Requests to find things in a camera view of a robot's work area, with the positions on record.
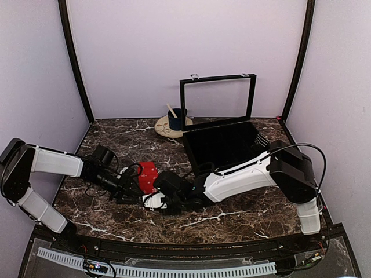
black pole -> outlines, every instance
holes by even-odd
[[[307,11],[305,13],[305,20],[304,20],[304,27],[303,27],[303,34],[301,36],[301,42],[299,47],[299,53],[297,55],[296,65],[294,74],[292,76],[291,85],[288,93],[288,97],[286,99],[285,107],[282,111],[281,119],[283,122],[286,122],[291,110],[292,103],[294,101],[295,93],[297,90],[297,85],[299,84],[301,70],[303,69],[305,53],[307,52],[309,36],[312,27],[312,20],[314,14],[314,5],[315,0],[308,0],[307,1]]]
[[[89,104],[88,95],[86,94],[86,90],[83,85],[83,81],[81,77],[79,64],[77,62],[74,41],[72,40],[70,21],[68,20],[66,0],[58,0],[58,4],[59,4],[60,19],[62,21],[64,39],[66,40],[67,51],[70,57],[70,63],[72,66],[72,71],[75,76],[77,89],[79,91],[80,98],[81,98],[82,105],[85,110],[86,116],[88,117],[90,124],[92,124],[94,122],[94,115],[93,115],[92,108],[90,107],[90,104]]]

wooden handle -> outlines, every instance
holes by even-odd
[[[170,106],[170,104],[166,103],[166,105],[168,106],[170,112],[173,114],[174,118],[178,118],[178,116],[175,114],[173,108]]]

perforated metal rail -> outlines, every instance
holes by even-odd
[[[79,255],[66,254],[61,253],[57,250],[39,247],[37,256],[69,268],[83,271],[82,265],[84,258]],[[102,262],[99,262],[99,264],[108,267],[108,272],[105,274],[105,277],[113,277],[113,271],[107,264]],[[117,278],[244,278],[258,277],[276,273],[274,262],[258,265],[240,266],[237,268],[197,270],[135,268],[132,266],[123,266],[117,264],[112,264],[112,266],[116,270]]]

marble surface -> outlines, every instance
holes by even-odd
[[[79,154],[88,155],[101,144],[117,154],[121,167],[153,161],[159,172],[172,170],[178,175],[185,174],[191,166],[182,139],[161,137],[154,131],[155,122],[156,119],[98,120]],[[252,122],[268,140],[288,141],[275,119]],[[233,196],[199,212],[164,216],[139,205],[116,204],[109,201],[108,194],[88,197],[84,194],[86,186],[80,179],[66,178],[54,204],[82,235],[140,243],[209,244],[300,232],[294,205],[275,187]],[[102,191],[93,185],[89,193],[98,195]]]

box lid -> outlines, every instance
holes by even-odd
[[[255,93],[256,75],[255,74],[237,74],[237,75],[223,75],[223,76],[210,76],[198,77],[198,75],[191,75],[191,79],[179,80],[180,83],[180,108],[181,108],[181,129],[183,132],[194,131],[200,129],[208,129],[216,126],[231,125],[234,123],[246,122],[251,119],[251,112],[253,108],[253,100]],[[248,91],[248,106],[246,107],[246,115],[231,119],[217,120],[208,123],[199,123],[195,125],[186,125],[186,84],[210,82],[210,81],[223,81],[233,79],[250,79],[250,86]]]

